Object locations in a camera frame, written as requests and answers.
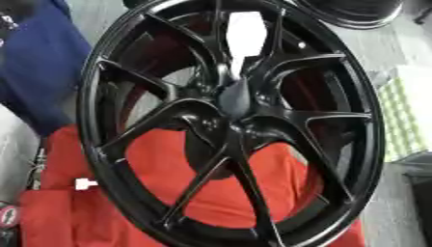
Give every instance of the navy jacket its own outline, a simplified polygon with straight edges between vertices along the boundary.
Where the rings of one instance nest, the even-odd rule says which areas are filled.
[[[40,0],[18,24],[0,48],[0,103],[47,136],[69,124],[60,105],[76,90],[91,48],[71,22],[64,0]]]

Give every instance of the red fabric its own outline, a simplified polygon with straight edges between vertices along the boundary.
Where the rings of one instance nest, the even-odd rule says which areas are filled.
[[[127,151],[142,183],[166,204],[172,204],[195,175],[185,159],[183,144],[182,132],[153,130]],[[53,134],[50,145],[41,190],[27,191],[20,199],[23,246],[163,246],[130,224],[99,188],[73,190],[75,178],[92,177],[73,126]],[[322,188],[316,172],[289,155],[284,145],[258,152],[251,158],[251,166],[276,221],[300,210]],[[185,213],[214,226],[237,228],[255,223],[250,203],[235,178],[211,181]],[[330,246],[364,247],[360,223]]]

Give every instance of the glossy black paint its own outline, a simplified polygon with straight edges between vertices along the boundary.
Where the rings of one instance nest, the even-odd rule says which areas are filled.
[[[336,26],[371,29],[389,24],[402,10],[401,0],[294,0],[314,17]]]
[[[194,10],[211,13],[209,34],[199,35],[178,25],[179,20],[170,20],[181,19]],[[247,90],[243,87],[238,92],[248,94],[247,111],[231,114],[220,101],[236,83],[228,70],[230,53],[224,37],[227,17],[233,11],[256,10],[263,12],[270,34],[261,56],[247,60],[243,69],[242,83]],[[119,47],[128,47],[128,43],[136,40],[130,37],[146,31],[155,37],[167,34],[186,45],[200,67],[200,75],[180,87],[155,76],[156,69],[140,70],[128,65]],[[286,52],[288,47],[294,52]],[[329,82],[331,93],[326,97],[337,103],[337,109],[310,110],[284,105],[287,94],[283,90],[284,79],[308,69],[336,71],[338,80]],[[114,100],[99,100],[112,98],[112,93],[103,93],[107,85],[111,92],[112,84],[119,85],[122,81],[143,87],[162,100],[125,131],[116,123],[115,103],[107,106],[107,101]],[[362,68],[325,26],[281,2],[149,1],[125,14],[101,39],[84,69],[78,115],[84,150],[107,195],[138,228],[169,246],[328,243],[359,215],[382,168],[383,123]],[[101,122],[100,116],[108,121]],[[327,138],[325,141],[333,144],[329,149],[312,130],[320,122],[343,126],[348,131]],[[212,150],[203,165],[194,167],[196,177],[172,206],[157,200],[136,178],[125,159],[125,151],[133,140],[167,123],[193,133]],[[274,222],[248,160],[256,151],[280,142],[300,151],[315,166],[325,186],[322,194],[304,210],[282,222]],[[342,176],[333,153],[339,153],[346,143],[353,143],[353,154],[347,175]],[[218,228],[183,215],[182,210],[194,195],[221,171],[229,171],[227,176],[235,176],[244,188],[256,214],[253,228]]]

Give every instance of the black object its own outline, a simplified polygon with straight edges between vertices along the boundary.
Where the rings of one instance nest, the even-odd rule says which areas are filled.
[[[337,26],[377,28],[390,23],[402,10],[402,0],[294,0],[299,8]]]
[[[144,0],[123,0],[123,3],[128,9],[133,9],[133,8],[137,7],[143,1]]]
[[[233,86],[225,40],[229,13],[238,11],[261,12],[269,30],[261,55],[246,61],[246,87]],[[160,79],[191,67],[197,72],[185,86]],[[82,78],[78,126],[97,180],[133,224],[168,246],[323,245],[357,218],[380,177],[383,120],[365,72],[326,26],[282,1],[147,1],[107,31]],[[124,128],[144,92],[162,103]],[[233,105],[241,109],[235,112],[220,101],[245,94],[231,101],[243,104]],[[201,166],[191,164],[197,176],[173,206],[148,191],[124,153],[134,139],[168,123],[210,151]],[[294,146],[325,182],[321,195],[282,222],[272,221],[248,164],[252,153],[275,142]],[[183,215],[221,172],[245,189],[255,227],[226,229]]]
[[[432,246],[432,173],[429,176],[409,176],[416,202],[418,221],[423,231],[427,246]]]
[[[0,247],[20,247],[19,227],[12,229],[0,229]]]
[[[421,11],[421,13],[414,19],[414,22],[418,25],[424,24],[424,19],[426,19],[432,13],[432,6]]]

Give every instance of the rim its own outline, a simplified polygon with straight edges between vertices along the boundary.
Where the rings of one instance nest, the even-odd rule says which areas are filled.
[[[228,13],[238,11],[261,12],[269,30],[261,55],[246,61],[243,83],[230,76],[224,37]],[[209,23],[208,32],[195,26],[196,19]],[[154,47],[148,53],[137,50],[145,40],[160,41],[159,35],[185,44],[187,52],[161,56],[164,52],[155,52]],[[137,57],[142,53],[156,62],[151,65]],[[186,86],[161,79],[191,66],[200,72]],[[123,15],[105,33],[82,78],[78,126],[97,180],[123,215],[170,246],[326,244],[360,214],[380,177],[383,121],[363,69],[328,28],[287,3],[149,1]],[[138,95],[150,92],[162,99],[129,127],[124,127],[124,119],[138,96],[132,89],[114,100],[118,87],[113,85],[123,81],[135,85]],[[146,89],[140,91],[140,85]],[[227,107],[227,101],[237,109]],[[162,124],[171,121],[174,128],[192,132],[213,153],[175,204],[167,206],[137,179],[125,151],[151,129],[172,127]],[[319,196],[280,222],[270,217],[248,164],[252,153],[273,143],[287,143],[300,151],[324,181]],[[220,170],[243,186],[256,214],[255,227],[214,227],[181,214]]]
[[[322,6],[310,0],[293,0],[293,2],[297,4],[299,8],[311,14],[312,16],[315,16],[336,26],[351,29],[373,29],[385,26],[399,16],[403,6],[403,3],[401,1],[390,0],[388,1],[391,2],[388,4],[390,6],[386,7],[390,8],[390,11],[387,11],[383,14],[379,11],[382,11],[381,9],[384,8],[380,7],[379,5],[381,4],[384,6],[386,5],[386,3],[376,1],[375,7],[367,6],[370,3],[363,3],[364,6],[362,7],[362,2],[356,1],[353,6],[357,5],[357,7],[351,7],[351,9],[357,10],[357,13],[354,13],[350,10],[350,8],[346,8],[346,6],[343,6],[342,4],[340,4],[342,6],[340,8],[337,4]]]

